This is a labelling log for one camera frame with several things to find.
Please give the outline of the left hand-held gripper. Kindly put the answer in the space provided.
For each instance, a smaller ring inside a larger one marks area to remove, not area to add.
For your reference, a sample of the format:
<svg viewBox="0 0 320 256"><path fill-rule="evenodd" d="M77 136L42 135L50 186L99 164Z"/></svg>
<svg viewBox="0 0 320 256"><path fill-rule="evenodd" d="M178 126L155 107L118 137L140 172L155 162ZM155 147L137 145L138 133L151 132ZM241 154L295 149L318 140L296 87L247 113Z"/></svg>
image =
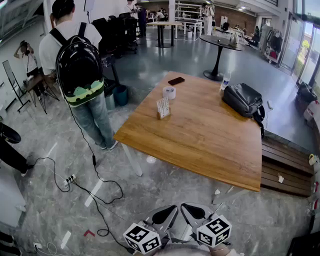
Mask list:
<svg viewBox="0 0 320 256"><path fill-rule="evenodd" d="M150 211L138 223L133 223L123 234L127 245L140 254L154 254L171 241L170 229L179 209L166 205Z"/></svg>

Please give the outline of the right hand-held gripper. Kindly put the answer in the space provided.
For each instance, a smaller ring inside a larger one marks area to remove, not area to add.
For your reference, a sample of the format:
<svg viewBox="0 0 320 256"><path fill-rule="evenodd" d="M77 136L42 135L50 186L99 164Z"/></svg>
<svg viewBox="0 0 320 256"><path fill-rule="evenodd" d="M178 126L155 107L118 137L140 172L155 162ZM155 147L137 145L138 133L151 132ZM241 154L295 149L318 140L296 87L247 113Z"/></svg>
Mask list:
<svg viewBox="0 0 320 256"><path fill-rule="evenodd" d="M208 206L198 203L182 203L180 211L191 226L191 236L200 244L214 248L225 242L231 235L232 224L217 215Z"/></svg>

